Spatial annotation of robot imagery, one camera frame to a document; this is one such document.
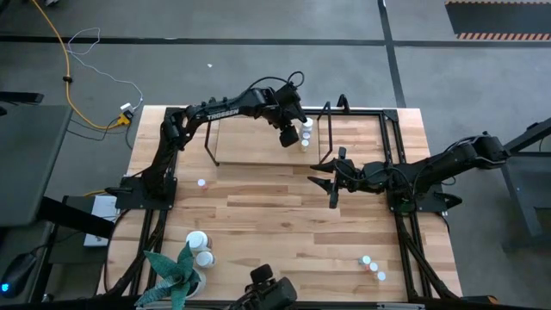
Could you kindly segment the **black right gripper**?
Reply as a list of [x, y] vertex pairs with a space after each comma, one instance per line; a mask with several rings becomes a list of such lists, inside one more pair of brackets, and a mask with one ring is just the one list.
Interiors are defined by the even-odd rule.
[[346, 158], [346, 149], [339, 148], [338, 157], [331, 161], [310, 165], [312, 170], [325, 173], [334, 173], [333, 181], [319, 177], [308, 177], [312, 183], [318, 185], [327, 195], [330, 195], [329, 207], [334, 209], [338, 204], [338, 191], [346, 189], [350, 193], [357, 191], [380, 194], [388, 183], [390, 170], [382, 162], [365, 164], [361, 169], [356, 168], [351, 159]]

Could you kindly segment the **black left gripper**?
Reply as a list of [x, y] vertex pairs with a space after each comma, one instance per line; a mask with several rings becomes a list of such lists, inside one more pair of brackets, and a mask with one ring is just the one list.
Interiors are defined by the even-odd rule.
[[297, 119], [301, 123], [307, 123], [307, 117], [300, 105], [300, 95], [294, 84], [285, 84], [274, 93], [274, 99], [279, 107], [279, 115], [269, 121], [274, 128], [280, 129], [279, 140], [282, 147], [289, 147], [299, 140], [296, 127], [291, 120]]

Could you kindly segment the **white bottle purple label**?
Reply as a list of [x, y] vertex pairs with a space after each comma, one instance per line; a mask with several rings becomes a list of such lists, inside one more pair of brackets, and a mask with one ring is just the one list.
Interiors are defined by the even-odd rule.
[[203, 231], [192, 231], [186, 237], [189, 249], [192, 252], [211, 251], [212, 240]]

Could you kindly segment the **white aspirin bottle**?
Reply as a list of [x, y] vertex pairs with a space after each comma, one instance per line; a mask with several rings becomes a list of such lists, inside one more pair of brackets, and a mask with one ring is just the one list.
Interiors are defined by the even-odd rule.
[[215, 266], [216, 258], [211, 251], [201, 251], [195, 257], [195, 263], [203, 269], [210, 269]]

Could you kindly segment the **white and yellow power plug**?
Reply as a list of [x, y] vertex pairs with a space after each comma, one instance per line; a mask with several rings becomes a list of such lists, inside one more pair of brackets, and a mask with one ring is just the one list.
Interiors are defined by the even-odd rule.
[[120, 106], [120, 114], [117, 120], [118, 125], [126, 126], [130, 125], [134, 116], [134, 108], [130, 102], [127, 102]]

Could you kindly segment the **teal succulent in white pot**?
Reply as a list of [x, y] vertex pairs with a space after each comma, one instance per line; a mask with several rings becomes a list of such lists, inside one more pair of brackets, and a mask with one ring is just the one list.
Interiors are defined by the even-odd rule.
[[147, 289], [134, 305], [143, 307], [170, 297], [171, 310], [184, 310], [188, 293], [201, 282], [199, 274], [194, 270], [195, 257], [189, 242], [181, 249], [176, 261], [153, 251], [144, 251], [144, 254], [162, 281]]

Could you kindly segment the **black metal stand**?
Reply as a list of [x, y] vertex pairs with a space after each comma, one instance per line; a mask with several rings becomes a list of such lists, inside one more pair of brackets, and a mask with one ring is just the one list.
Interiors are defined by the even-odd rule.
[[510, 198], [524, 223], [526, 235], [502, 244], [505, 252], [551, 248], [551, 232], [538, 220], [539, 211], [551, 211], [551, 152], [527, 152], [526, 147], [551, 136], [551, 117], [528, 126], [505, 144], [511, 157], [501, 168]]

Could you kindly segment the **white power box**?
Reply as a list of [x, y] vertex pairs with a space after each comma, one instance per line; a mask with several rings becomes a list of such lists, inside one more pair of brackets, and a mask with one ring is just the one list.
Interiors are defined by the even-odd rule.
[[[91, 213], [105, 220], [115, 222], [119, 211], [115, 207], [117, 198], [112, 195], [97, 195], [94, 199]], [[86, 234], [84, 238], [84, 247], [107, 246], [108, 239], [96, 235]]]

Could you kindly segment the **hazard striped floor mat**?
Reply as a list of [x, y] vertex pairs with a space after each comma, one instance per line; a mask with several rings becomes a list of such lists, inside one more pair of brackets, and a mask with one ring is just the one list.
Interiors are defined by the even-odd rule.
[[444, 7], [459, 40], [551, 41], [551, 2], [448, 0]]

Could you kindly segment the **black bar stand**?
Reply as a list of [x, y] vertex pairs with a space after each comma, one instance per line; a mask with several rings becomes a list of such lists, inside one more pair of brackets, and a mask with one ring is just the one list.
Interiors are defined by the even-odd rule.
[[45, 196], [42, 198], [36, 218], [105, 239], [108, 239], [115, 229], [115, 224], [112, 221], [88, 214]]

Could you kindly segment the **grey desk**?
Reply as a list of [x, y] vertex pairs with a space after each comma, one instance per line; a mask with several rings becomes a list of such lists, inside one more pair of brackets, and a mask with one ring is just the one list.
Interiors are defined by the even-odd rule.
[[66, 106], [14, 106], [0, 116], [0, 227], [35, 221], [70, 118]]

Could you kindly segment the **black computer mouse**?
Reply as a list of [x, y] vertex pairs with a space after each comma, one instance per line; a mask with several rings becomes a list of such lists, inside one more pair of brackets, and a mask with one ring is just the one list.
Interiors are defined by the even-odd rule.
[[33, 252], [17, 255], [0, 278], [0, 295], [4, 298], [17, 297], [25, 289], [36, 261]]

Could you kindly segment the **black aluminium rig frame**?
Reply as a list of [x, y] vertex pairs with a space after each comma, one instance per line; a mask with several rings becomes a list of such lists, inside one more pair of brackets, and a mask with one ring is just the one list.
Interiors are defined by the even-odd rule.
[[[127, 173], [145, 168], [158, 146], [165, 106], [146, 106]], [[332, 156], [339, 146], [357, 166], [391, 159], [407, 162], [430, 156], [419, 109], [397, 109], [402, 145], [397, 152], [390, 116], [374, 109], [337, 116]], [[250, 272], [270, 264], [275, 276], [288, 277], [300, 301], [406, 301], [406, 286], [395, 219], [384, 195], [340, 191], [338, 208], [307, 180], [316, 175], [306, 166], [216, 166], [204, 148], [207, 125], [179, 154], [175, 206], [169, 211], [161, 252], [173, 259], [194, 230], [213, 241], [216, 264], [204, 271], [206, 287], [196, 300], [229, 301], [244, 293]], [[197, 184], [205, 179], [207, 190]], [[108, 251], [107, 285], [112, 288], [136, 257], [144, 210], [132, 210], [116, 227]], [[456, 295], [462, 295], [449, 232], [439, 215], [421, 213], [418, 225], [424, 254]], [[361, 267], [368, 255], [386, 280]]]

